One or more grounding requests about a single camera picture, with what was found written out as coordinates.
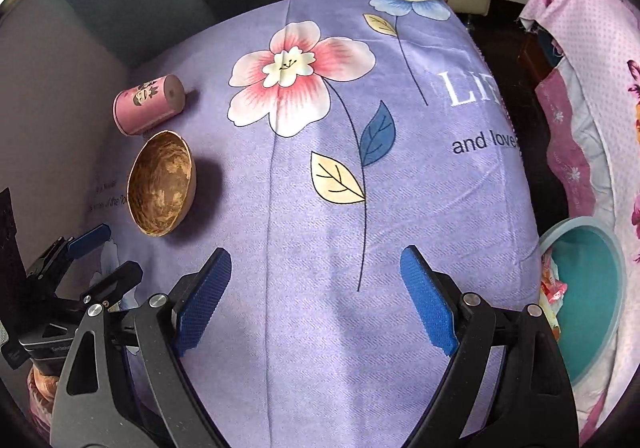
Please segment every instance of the blue gripper pad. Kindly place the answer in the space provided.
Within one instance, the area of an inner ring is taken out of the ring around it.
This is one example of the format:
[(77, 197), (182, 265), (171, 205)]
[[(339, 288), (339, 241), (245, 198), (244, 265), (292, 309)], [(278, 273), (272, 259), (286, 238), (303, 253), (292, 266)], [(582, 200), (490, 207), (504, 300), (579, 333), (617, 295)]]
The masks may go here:
[(426, 262), (414, 247), (407, 247), (400, 256), (400, 274), (420, 315), (431, 343), (451, 356), (458, 348), (454, 332), (453, 313), (429, 275)]
[(66, 248), (66, 257), (69, 260), (77, 260), (85, 254), (100, 247), (111, 238), (111, 228), (106, 224), (100, 224), (91, 231), (87, 231), (82, 237), (69, 242)]
[(196, 275), (196, 287), (177, 315), (174, 348), (178, 356), (197, 346), (230, 280), (231, 256), (224, 249), (216, 250)]

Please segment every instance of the pink can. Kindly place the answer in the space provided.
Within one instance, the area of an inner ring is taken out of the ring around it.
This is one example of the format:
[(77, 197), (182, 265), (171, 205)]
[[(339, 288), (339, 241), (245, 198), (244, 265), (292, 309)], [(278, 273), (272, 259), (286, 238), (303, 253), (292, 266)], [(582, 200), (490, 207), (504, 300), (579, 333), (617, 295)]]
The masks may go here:
[(184, 109), (184, 87), (169, 74), (120, 92), (113, 119), (124, 135), (139, 135)]

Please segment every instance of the teal bowl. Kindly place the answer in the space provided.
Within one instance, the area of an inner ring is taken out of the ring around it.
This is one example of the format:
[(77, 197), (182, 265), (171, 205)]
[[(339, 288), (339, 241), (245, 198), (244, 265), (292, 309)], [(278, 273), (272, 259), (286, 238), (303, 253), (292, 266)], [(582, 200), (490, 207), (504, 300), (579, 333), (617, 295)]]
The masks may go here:
[(540, 238), (553, 246), (560, 280), (568, 285), (558, 312), (558, 346), (576, 386), (599, 360), (618, 329), (625, 301), (625, 262), (618, 239), (592, 217), (567, 219)]

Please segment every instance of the floral bedsheet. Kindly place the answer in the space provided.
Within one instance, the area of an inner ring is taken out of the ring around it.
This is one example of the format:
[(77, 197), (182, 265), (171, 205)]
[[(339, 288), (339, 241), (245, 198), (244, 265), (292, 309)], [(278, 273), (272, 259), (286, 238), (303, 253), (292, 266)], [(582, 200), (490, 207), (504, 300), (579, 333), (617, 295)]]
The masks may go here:
[[(540, 286), (518, 144), (462, 23), (443, 0), (288, 0), (132, 79), (169, 73), (187, 107), (154, 131), (193, 151), (190, 213), (166, 237), (136, 228), (126, 182), (145, 137), (114, 126), (88, 224), (109, 224), (118, 261), (142, 266), (139, 302), (214, 248), (231, 254), (231, 282), (182, 358), (231, 446), (401, 446), (449, 361), (402, 282), (401, 251), (415, 244), (495, 306), (521, 309)], [(468, 430), (499, 364), (492, 352)]]

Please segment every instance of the coconut shell bowl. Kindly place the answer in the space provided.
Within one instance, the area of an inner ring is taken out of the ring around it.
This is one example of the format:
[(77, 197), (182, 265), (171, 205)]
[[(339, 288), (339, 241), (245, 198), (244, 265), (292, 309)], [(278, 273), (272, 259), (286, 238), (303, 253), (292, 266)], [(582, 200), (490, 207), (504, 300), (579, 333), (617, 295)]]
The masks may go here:
[(155, 134), (129, 174), (127, 203), (133, 220), (150, 237), (167, 235), (186, 216), (195, 192), (196, 167), (187, 143), (171, 131)]

